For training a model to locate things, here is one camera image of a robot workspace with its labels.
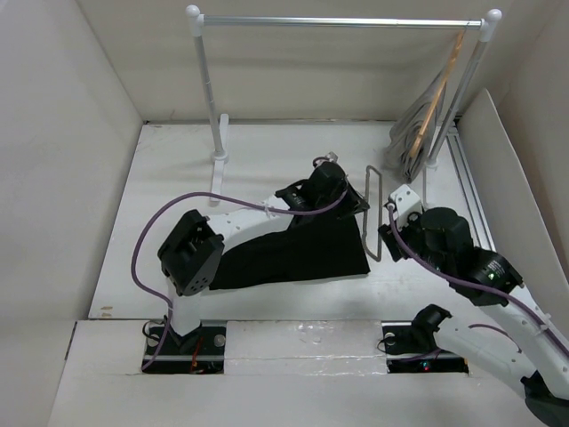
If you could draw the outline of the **black trousers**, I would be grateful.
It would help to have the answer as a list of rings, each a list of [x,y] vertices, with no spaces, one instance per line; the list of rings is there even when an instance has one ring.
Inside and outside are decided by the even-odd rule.
[[[268,208],[217,214],[208,224],[223,236],[223,254],[212,290],[264,284],[365,276],[370,272],[356,216],[338,219],[335,207],[345,190],[316,215],[273,213],[286,208],[272,196]]]

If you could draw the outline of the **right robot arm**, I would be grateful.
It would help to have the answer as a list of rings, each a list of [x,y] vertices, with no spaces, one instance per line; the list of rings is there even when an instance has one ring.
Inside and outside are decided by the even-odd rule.
[[[474,245],[468,222],[454,210],[402,210],[388,202],[379,229],[391,257],[413,259],[491,318],[511,343],[491,344],[435,304],[420,310],[401,335],[383,341],[389,354],[450,351],[508,385],[548,426],[568,424],[568,340],[538,306],[515,267]]]

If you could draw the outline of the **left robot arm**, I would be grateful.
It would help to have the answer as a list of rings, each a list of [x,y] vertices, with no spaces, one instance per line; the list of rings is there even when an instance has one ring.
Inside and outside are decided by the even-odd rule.
[[[205,289],[367,274],[357,215],[368,208],[343,169],[324,161],[260,208],[211,217],[185,212],[157,251],[173,285],[167,342],[182,353],[196,347],[202,325],[197,297]]]

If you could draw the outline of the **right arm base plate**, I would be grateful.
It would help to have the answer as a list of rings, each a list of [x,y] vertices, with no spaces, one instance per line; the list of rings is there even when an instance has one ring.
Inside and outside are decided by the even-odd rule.
[[[382,322],[376,349],[386,357],[389,374],[469,374],[466,359],[413,338],[410,321]]]

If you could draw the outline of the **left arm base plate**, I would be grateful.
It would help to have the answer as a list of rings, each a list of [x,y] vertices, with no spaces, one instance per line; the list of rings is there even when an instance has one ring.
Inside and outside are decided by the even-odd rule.
[[[164,325],[147,322],[142,329],[146,338],[141,372],[151,375],[217,375],[224,373],[225,324],[201,325],[186,337],[167,332]]]

